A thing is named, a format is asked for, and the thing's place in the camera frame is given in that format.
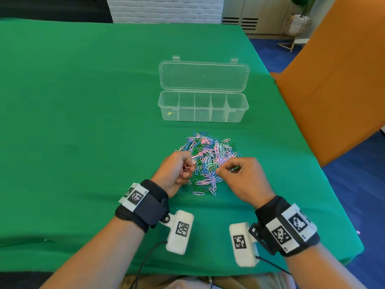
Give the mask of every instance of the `floor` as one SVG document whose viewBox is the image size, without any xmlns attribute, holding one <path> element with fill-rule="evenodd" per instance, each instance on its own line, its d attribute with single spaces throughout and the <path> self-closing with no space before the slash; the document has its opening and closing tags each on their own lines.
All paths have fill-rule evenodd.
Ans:
<svg viewBox="0 0 385 289">
<path fill-rule="evenodd" d="M 250 40 L 269 72 L 281 73 L 292 53 L 276 40 Z M 385 288 L 385 136 L 377 132 L 323 168 L 365 251 L 347 267 L 368 289 Z"/>
</svg>

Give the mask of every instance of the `air vent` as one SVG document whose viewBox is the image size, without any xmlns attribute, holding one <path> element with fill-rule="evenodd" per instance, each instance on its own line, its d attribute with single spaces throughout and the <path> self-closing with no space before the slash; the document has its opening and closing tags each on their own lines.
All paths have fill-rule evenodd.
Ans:
<svg viewBox="0 0 385 289">
<path fill-rule="evenodd" d="M 243 30 L 255 30 L 257 23 L 258 18 L 242 18 L 241 27 Z"/>
<path fill-rule="evenodd" d="M 239 25 L 239 17 L 222 17 L 222 24 Z"/>
</svg>

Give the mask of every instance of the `chair backrest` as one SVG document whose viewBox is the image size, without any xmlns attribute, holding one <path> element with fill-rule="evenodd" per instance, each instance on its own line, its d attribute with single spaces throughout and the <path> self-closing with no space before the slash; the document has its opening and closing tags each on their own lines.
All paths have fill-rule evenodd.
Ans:
<svg viewBox="0 0 385 289">
<path fill-rule="evenodd" d="M 324 166 L 385 125 L 385 0 L 336 0 L 276 83 Z"/>
</svg>

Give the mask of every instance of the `pile of paper clips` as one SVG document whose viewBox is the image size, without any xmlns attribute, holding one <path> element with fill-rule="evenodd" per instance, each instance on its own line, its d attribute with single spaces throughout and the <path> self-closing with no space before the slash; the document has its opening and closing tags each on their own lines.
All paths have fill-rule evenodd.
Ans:
<svg viewBox="0 0 385 289">
<path fill-rule="evenodd" d="M 230 139 L 211 138 L 207 132 L 192 134 L 193 137 L 188 137 L 187 143 L 179 149 L 190 151 L 192 161 L 196 164 L 195 175 L 189 184 L 194 184 L 194 195 L 203 196 L 211 192 L 216 196 L 216 184 L 223 179 L 215 173 L 215 169 L 232 157 L 240 157 L 240 154 L 235 152 L 235 144 L 229 146 Z"/>
</svg>

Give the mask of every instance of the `green table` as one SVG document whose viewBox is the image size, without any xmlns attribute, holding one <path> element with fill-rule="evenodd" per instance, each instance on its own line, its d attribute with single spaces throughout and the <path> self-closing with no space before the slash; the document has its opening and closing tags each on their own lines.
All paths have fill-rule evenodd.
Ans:
<svg viewBox="0 0 385 289">
<path fill-rule="evenodd" d="M 54 271 L 111 219 L 132 182 L 149 178 L 192 131 L 231 138 L 262 164 L 277 194 L 317 224 L 342 262 L 363 246 L 273 79 L 239 26 L 0 22 L 0 271 Z M 249 110 L 238 124 L 164 121 L 158 65 L 250 66 Z M 194 214 L 185 255 L 157 248 L 144 274 L 236 275 L 275 271 L 234 260 L 232 223 L 256 221 L 226 184 L 217 196 L 179 192 L 171 212 Z M 169 229 L 150 230 L 129 272 Z M 285 267 L 279 255 L 262 257 Z"/>
</svg>

